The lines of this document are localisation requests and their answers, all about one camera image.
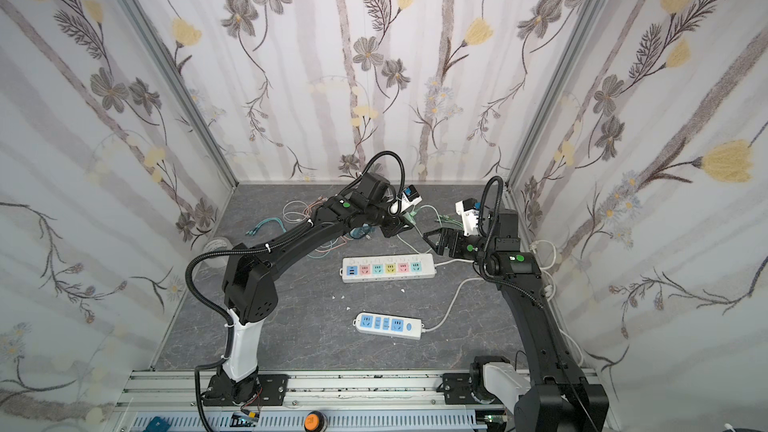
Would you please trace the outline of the white six-outlet colourful power strip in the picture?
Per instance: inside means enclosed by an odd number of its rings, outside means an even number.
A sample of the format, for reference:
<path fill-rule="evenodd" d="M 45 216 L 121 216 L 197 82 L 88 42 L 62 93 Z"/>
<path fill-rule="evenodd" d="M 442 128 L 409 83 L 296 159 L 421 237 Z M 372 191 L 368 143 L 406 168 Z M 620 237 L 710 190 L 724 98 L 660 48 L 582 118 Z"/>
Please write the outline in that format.
<path fill-rule="evenodd" d="M 346 284 L 431 279 L 436 276 L 429 254 L 406 254 L 344 258 L 339 273 Z"/>

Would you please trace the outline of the white power strip blue outlets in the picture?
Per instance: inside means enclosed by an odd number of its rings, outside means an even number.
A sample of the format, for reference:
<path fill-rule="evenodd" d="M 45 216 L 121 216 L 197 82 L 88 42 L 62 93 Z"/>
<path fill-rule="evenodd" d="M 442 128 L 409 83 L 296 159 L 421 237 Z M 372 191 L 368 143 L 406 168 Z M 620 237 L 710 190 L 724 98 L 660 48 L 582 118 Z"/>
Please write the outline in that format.
<path fill-rule="evenodd" d="M 371 312 L 359 313 L 353 325 L 363 334 L 397 339 L 419 340 L 423 333 L 423 323 L 420 319 Z"/>

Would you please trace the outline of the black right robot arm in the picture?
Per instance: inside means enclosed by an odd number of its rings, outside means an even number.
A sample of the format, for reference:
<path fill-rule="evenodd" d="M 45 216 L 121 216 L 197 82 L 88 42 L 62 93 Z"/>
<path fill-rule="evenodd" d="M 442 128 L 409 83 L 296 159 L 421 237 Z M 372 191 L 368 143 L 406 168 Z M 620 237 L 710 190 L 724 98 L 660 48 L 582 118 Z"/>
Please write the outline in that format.
<path fill-rule="evenodd" d="M 479 276 L 497 287 L 520 333 L 528 373 L 503 357 L 478 356 L 464 396 L 482 404 L 500 402 L 517 431 L 600 431 L 609 399 L 588 381 L 568 350 L 543 297 L 543 273 L 521 248 L 516 212 L 494 214 L 486 232 L 467 236 L 453 228 L 424 233 L 438 255 L 472 262 Z"/>

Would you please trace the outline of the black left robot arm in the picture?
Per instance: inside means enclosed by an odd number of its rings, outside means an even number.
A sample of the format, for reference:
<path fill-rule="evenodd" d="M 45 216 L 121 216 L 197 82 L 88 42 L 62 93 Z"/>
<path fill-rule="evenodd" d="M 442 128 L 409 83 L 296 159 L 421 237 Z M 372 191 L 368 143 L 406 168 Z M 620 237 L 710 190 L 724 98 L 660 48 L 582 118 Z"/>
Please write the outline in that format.
<path fill-rule="evenodd" d="M 419 199 L 415 186 L 400 183 L 393 188 L 383 176 L 365 172 L 276 238 L 252 247 L 205 252 L 192 259 L 184 274 L 187 290 L 221 316 L 226 329 L 224 354 L 213 363 L 195 366 L 194 373 L 214 370 L 234 383 L 254 377 L 261 329 L 278 305 L 275 282 L 282 274 L 321 245 L 363 226 L 379 229 L 386 238 L 409 229 L 405 214 Z M 217 257 L 227 259 L 223 305 L 202 294 L 193 279 L 198 265 Z"/>

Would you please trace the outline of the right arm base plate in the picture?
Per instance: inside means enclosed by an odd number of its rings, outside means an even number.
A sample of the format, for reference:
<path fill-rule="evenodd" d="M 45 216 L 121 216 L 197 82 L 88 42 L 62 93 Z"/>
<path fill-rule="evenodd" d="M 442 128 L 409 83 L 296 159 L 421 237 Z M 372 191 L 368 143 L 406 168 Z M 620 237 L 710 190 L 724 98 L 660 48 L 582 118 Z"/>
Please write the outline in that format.
<path fill-rule="evenodd" d="M 447 372 L 436 391 L 446 405 L 501 405 L 501 400 L 480 385 L 469 372 Z"/>

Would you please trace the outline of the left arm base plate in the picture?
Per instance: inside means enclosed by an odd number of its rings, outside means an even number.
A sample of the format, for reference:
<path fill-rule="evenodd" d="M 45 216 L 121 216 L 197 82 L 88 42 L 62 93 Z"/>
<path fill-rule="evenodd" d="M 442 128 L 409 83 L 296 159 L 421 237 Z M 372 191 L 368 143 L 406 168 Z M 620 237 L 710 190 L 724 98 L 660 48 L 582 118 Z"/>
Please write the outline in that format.
<path fill-rule="evenodd" d="M 286 374 L 253 373 L 242 381 L 234 381 L 223 371 L 217 371 L 202 393 L 204 406 L 235 406 L 250 403 L 261 406 L 282 406 L 288 389 Z"/>

